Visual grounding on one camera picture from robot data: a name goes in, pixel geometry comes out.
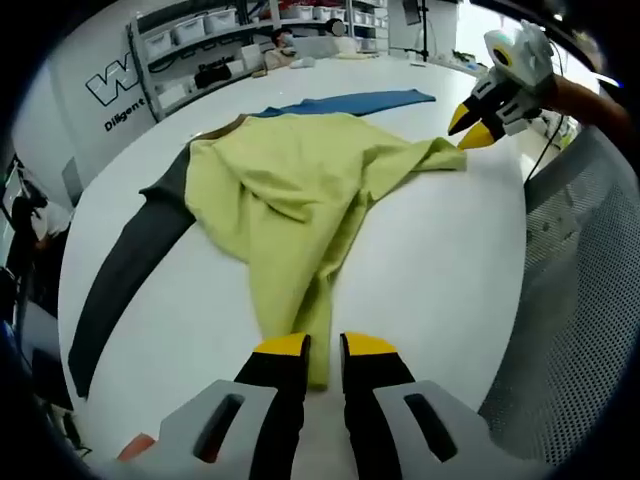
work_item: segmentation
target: white table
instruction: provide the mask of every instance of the white table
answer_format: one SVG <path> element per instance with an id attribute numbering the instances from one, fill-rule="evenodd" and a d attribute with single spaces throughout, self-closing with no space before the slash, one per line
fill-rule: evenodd
<path id="1" fill-rule="evenodd" d="M 208 95 L 124 150 L 78 205 L 60 282 L 64 373 L 80 431 L 94 452 L 112 458 L 140 432 L 157 436 L 166 415 L 214 380 L 233 379 L 261 341 L 247 267 L 222 254 L 195 225 L 122 315 L 88 400 L 75 394 L 66 359 L 93 279 L 143 204 L 138 190 L 166 171 L 185 142 L 267 106 L 409 88 L 437 101 L 366 120 L 410 141 L 446 136 L 473 84 L 463 73 L 389 57 L 324 60 L 314 69 L 283 69 Z M 345 330 L 384 337 L 417 379 L 434 380 L 479 408 L 520 295 L 526 227 L 518 158 L 508 139 L 472 151 L 467 172 L 421 175 L 369 213 L 334 288 L 331 384 L 328 392 L 307 397 L 294 478 L 355 475 L 342 421 L 338 347 Z M 329 462 L 328 456 L 342 460 Z"/>

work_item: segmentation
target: gray mesh panel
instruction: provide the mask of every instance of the gray mesh panel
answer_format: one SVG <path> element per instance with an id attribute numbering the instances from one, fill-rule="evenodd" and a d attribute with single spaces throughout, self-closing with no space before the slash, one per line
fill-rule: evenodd
<path id="1" fill-rule="evenodd" d="M 552 465 L 599 417 L 640 325 L 637 189 L 599 132 L 574 143 L 530 184 L 543 194 L 527 215 L 518 314 L 479 412 L 498 445 Z"/>

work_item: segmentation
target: printed logo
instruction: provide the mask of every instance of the printed logo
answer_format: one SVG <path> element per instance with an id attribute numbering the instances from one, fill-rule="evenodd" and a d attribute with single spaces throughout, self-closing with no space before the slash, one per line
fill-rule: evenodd
<path id="1" fill-rule="evenodd" d="M 127 52 L 124 62 L 120 60 L 111 62 L 104 69 L 104 75 L 96 73 L 85 83 L 85 86 L 102 106 L 106 107 L 118 98 L 121 90 L 130 90 L 139 82 L 131 52 Z"/>

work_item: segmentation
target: blue cloth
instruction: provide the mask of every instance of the blue cloth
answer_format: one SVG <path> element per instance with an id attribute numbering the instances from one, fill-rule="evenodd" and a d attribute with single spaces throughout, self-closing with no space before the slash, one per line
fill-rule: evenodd
<path id="1" fill-rule="evenodd" d="M 398 90 L 389 92 L 354 93 L 320 100 L 305 99 L 297 105 L 283 108 L 269 107 L 252 116 L 260 118 L 278 117 L 285 113 L 313 115 L 326 113 L 350 113 L 356 117 L 389 110 L 391 108 L 413 105 L 414 103 L 435 102 L 436 98 L 418 90 Z"/>

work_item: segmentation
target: dark gray sleeve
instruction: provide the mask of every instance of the dark gray sleeve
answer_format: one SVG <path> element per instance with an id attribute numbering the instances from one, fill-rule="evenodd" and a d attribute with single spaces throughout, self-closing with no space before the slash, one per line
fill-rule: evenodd
<path id="1" fill-rule="evenodd" d="M 141 190 L 145 204 L 122 229 L 89 290 L 69 352 L 80 397 L 89 394 L 100 355 L 127 305 L 195 222 L 184 204 L 188 165 L 187 145 L 158 182 Z"/>

